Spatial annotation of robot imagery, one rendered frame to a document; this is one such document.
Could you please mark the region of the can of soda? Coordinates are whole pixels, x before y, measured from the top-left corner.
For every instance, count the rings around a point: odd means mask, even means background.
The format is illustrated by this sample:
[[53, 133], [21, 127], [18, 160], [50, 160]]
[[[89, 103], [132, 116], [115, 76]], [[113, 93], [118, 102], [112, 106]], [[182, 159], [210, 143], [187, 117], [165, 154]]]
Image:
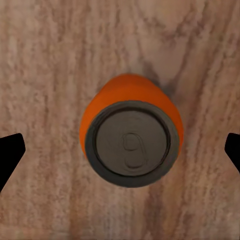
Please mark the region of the can of soda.
[[111, 79], [86, 107], [79, 126], [82, 151], [103, 180], [141, 188], [174, 166], [184, 140], [175, 104], [134, 73]]

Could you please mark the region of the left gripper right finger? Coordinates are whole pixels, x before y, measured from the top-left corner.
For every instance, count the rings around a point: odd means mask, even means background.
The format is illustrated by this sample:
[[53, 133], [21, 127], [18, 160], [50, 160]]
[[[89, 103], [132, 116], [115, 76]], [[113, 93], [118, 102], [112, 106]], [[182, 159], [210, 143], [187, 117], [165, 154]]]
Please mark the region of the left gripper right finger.
[[224, 150], [240, 172], [240, 134], [229, 133]]

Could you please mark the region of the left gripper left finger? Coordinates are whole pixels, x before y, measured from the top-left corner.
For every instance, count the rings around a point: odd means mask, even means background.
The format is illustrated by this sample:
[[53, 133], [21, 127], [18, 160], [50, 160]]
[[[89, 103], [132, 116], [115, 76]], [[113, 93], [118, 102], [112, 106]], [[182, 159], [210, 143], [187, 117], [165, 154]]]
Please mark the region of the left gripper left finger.
[[0, 192], [25, 152], [25, 142], [21, 133], [0, 138]]

